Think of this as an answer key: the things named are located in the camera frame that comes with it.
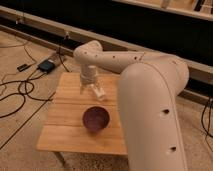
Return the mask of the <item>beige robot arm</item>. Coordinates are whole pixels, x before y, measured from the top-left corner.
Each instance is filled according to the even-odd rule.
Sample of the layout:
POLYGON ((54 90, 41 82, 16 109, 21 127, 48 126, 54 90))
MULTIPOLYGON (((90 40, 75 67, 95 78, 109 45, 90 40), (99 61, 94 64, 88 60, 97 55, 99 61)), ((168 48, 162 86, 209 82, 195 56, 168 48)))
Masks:
POLYGON ((162 52, 105 51, 95 40, 73 55, 83 80, 92 77, 89 66, 120 75, 117 103, 130 171, 188 171, 176 108, 189 80, 187 64, 162 52))

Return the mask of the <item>beige cylindrical gripper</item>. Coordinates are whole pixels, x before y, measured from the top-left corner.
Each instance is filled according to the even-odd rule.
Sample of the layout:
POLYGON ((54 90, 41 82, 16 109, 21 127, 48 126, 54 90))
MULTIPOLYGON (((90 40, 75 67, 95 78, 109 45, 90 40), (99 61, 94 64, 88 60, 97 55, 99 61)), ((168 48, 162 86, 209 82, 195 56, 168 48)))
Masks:
POLYGON ((97 68, 92 65, 82 65, 80 71, 80 94, 83 94, 87 84, 94 84, 93 90, 100 93, 100 85, 97 82, 98 73, 97 68))

